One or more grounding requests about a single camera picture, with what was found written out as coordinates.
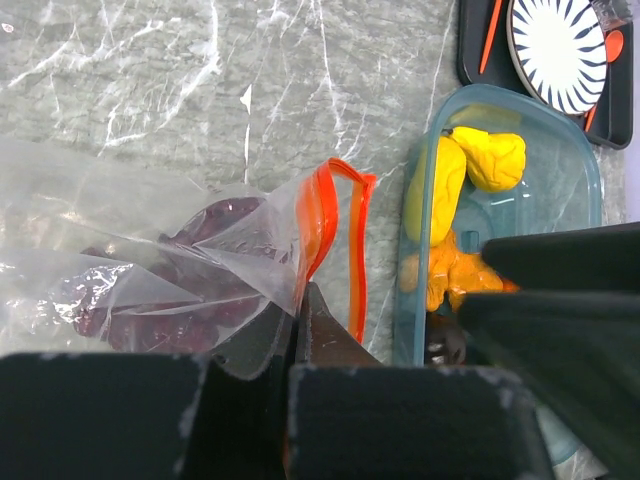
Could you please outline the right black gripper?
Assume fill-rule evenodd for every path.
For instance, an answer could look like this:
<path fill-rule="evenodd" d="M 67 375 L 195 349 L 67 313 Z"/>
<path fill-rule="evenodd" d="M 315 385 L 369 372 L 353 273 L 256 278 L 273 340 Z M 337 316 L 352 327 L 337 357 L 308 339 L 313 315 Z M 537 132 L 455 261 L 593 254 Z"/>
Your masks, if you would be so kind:
<path fill-rule="evenodd" d="M 639 467 L 639 225 L 488 241 L 518 286 L 466 296 L 458 319 L 610 470 Z"/>

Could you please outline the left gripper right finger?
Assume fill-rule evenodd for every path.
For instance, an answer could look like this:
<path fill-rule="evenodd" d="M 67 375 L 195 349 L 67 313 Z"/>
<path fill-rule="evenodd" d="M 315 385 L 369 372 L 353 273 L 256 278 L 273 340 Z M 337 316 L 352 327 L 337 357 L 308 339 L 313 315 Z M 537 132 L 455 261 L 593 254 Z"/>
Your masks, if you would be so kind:
<path fill-rule="evenodd" d="M 483 366 L 390 367 L 309 284 L 288 374 L 292 479 L 550 479 L 533 399 Z"/>

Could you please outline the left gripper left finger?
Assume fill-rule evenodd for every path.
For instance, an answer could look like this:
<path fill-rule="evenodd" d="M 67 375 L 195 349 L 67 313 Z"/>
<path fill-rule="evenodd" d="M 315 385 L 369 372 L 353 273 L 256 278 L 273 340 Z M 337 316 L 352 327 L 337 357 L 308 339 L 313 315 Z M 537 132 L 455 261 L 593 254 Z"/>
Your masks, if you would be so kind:
<path fill-rule="evenodd" d="M 295 321 L 267 307 L 206 354 L 1 361 L 5 479 L 281 479 Z"/>

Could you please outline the red grape bunch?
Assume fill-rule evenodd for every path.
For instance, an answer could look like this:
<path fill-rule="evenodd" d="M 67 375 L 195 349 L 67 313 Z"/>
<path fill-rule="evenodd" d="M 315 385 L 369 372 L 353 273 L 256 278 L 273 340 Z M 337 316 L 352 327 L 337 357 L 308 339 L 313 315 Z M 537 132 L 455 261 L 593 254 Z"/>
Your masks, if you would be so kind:
<path fill-rule="evenodd" d="M 61 279 L 56 312 L 120 353 L 203 353 L 267 306 L 297 306 L 292 222 L 265 195 L 166 203 L 99 242 Z"/>

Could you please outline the yellow bumpy fruit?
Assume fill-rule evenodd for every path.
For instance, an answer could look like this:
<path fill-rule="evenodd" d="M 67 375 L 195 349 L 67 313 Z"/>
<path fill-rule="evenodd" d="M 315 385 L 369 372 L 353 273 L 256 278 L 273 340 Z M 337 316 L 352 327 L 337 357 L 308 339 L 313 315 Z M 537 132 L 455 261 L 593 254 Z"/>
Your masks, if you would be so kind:
<path fill-rule="evenodd" d="M 521 181 L 527 159 L 526 142 L 521 136 L 458 126 L 449 138 L 464 151 L 467 174 L 476 188 L 499 193 Z"/>

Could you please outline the clear zip top bag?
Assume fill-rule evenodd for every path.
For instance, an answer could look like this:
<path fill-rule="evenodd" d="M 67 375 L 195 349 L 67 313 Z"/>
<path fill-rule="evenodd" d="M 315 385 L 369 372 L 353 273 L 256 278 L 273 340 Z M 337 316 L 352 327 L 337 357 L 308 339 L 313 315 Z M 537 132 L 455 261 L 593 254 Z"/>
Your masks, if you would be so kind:
<path fill-rule="evenodd" d="M 367 316 L 374 175 L 332 158 L 270 192 L 1 141 L 1 351 L 213 350 L 335 284 Z"/>

